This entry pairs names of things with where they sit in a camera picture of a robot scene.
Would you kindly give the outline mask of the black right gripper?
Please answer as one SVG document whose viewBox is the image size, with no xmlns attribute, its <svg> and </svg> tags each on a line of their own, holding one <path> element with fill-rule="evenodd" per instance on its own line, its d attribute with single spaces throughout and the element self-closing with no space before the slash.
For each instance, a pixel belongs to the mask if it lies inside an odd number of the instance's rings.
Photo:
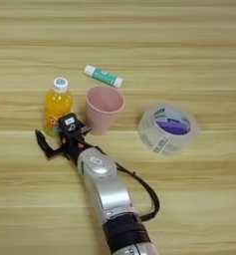
<svg viewBox="0 0 236 255">
<path fill-rule="evenodd" d="M 71 132 L 59 131 L 59 138 L 62 147 L 57 149 L 52 149 L 48 145 L 44 135 L 38 129 L 35 130 L 35 135 L 38 146 L 44 152 L 47 159 L 63 153 L 67 159 L 71 160 L 74 164 L 78 164 L 80 154 L 91 147 L 85 141 L 85 135 L 87 135 L 91 130 L 92 129 L 88 126 L 79 126 L 78 130 Z"/>
</svg>

